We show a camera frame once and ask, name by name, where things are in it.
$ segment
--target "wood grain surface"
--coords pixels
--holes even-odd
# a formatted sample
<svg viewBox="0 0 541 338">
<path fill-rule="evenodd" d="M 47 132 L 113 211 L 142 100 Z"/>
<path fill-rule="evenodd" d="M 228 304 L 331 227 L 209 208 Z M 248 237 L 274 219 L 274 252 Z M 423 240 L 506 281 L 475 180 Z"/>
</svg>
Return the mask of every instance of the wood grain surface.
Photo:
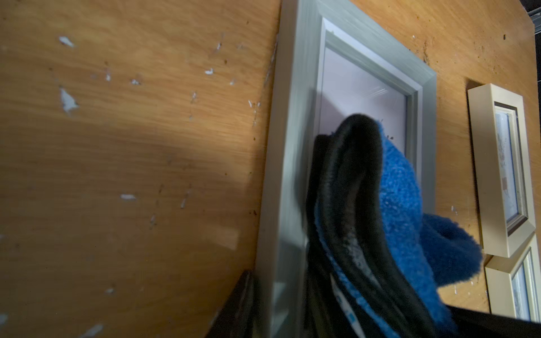
<svg viewBox="0 0 541 338">
<path fill-rule="evenodd" d="M 520 2 L 354 3 L 438 73 L 438 213 L 479 239 L 466 101 L 477 82 L 524 97 L 539 215 L 535 44 Z M 254 264 L 279 11 L 0 4 L 0 337 L 97 324 L 100 337 L 204 336 Z M 70 114 L 60 87 L 79 106 Z M 481 273 L 440 294 L 489 311 L 485 291 Z"/>
</svg>

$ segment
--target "small picture frame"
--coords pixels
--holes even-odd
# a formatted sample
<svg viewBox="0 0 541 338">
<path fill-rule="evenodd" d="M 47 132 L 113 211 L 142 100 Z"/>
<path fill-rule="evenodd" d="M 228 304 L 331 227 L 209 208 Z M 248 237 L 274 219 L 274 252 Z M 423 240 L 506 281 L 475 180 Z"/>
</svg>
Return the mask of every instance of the small picture frame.
<svg viewBox="0 0 541 338">
<path fill-rule="evenodd" d="M 541 322 L 541 268 L 535 234 L 510 258 L 493 257 L 485 275 L 493 314 Z"/>
<path fill-rule="evenodd" d="M 493 84 L 468 101 L 483 248 L 509 258 L 536 227 L 524 103 Z"/>
</svg>

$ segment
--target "white paint chip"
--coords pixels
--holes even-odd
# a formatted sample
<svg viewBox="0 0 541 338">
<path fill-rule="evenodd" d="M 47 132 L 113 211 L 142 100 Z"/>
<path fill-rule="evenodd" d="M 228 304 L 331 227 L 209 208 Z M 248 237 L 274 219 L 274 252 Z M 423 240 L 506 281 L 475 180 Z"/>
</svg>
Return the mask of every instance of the white paint chip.
<svg viewBox="0 0 541 338">
<path fill-rule="evenodd" d="M 88 331 L 86 331 L 81 337 L 79 338 L 91 338 L 100 333 L 103 330 L 103 324 L 96 324 L 92 326 Z"/>
<path fill-rule="evenodd" d="M 131 194 L 122 194 L 120 195 L 120 198 L 127 201 L 134 201 L 137 199 L 135 195 L 131 195 Z"/>
<path fill-rule="evenodd" d="M 184 209 L 184 207 L 186 206 L 186 200 L 188 199 L 188 197 L 190 197 L 190 190 L 188 190 L 186 192 L 186 195 L 184 196 L 184 199 L 182 200 L 182 203 L 180 203 L 180 208 L 181 209 Z"/>
<path fill-rule="evenodd" d="M 58 40 L 60 40 L 60 42 L 63 44 L 63 45 L 66 45 L 66 46 L 70 46 L 72 48 L 75 47 L 75 44 L 73 42 L 71 42 L 70 39 L 68 39 L 67 36 L 61 36 L 58 38 Z"/>
<path fill-rule="evenodd" d="M 8 321 L 8 315 L 5 313 L 0 314 L 0 326 L 4 325 Z"/>
<path fill-rule="evenodd" d="M 75 99 L 62 87 L 60 87 L 60 100 L 62 100 L 62 108 L 68 116 L 71 116 L 71 109 L 79 108 Z"/>
</svg>

